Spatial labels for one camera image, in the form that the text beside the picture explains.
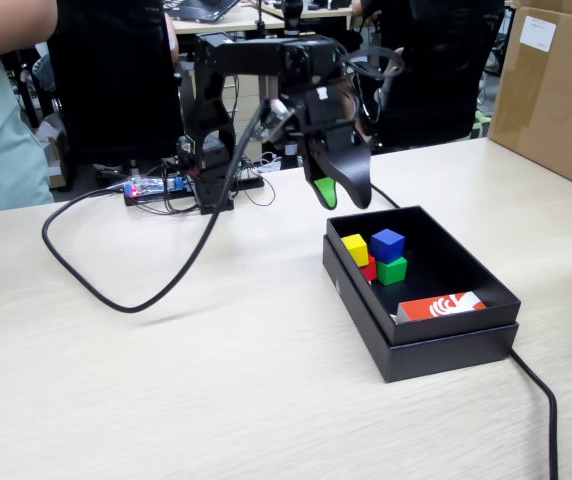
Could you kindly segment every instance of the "laptop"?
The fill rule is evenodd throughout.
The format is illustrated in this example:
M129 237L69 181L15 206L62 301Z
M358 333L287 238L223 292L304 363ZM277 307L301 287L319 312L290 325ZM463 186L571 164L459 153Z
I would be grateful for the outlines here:
M164 10L171 18L212 23L219 20L239 0L166 0Z

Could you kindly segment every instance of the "red and white package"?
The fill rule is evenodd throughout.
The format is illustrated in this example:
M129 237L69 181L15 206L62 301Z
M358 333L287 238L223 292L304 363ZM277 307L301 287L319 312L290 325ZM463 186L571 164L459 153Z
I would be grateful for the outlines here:
M455 293L441 297L423 298L399 304L397 323L419 322L453 313L481 310L486 305L473 292Z

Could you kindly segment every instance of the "green cube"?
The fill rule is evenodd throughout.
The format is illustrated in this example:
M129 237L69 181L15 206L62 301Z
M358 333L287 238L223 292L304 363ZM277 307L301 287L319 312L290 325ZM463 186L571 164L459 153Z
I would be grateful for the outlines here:
M404 257L398 258L393 263L377 262L377 280L384 285L392 285L404 281L408 262Z

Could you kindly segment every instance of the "red cube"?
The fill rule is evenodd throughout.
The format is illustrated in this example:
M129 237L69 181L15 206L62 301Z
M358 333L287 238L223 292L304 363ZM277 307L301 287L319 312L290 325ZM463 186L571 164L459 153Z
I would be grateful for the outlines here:
M372 256L368 255L368 265L360 268L360 270L369 282L377 279L377 265L375 264L375 259Z

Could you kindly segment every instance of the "white label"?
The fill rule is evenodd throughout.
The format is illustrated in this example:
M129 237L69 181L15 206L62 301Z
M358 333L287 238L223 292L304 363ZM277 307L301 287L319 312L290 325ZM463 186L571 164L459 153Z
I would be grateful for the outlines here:
M320 100L328 100L328 90L326 87L319 87L317 89L317 95L319 95Z
M519 41L542 52L548 52L550 44L553 43L556 28L557 25L554 23L545 22L538 18L526 17Z

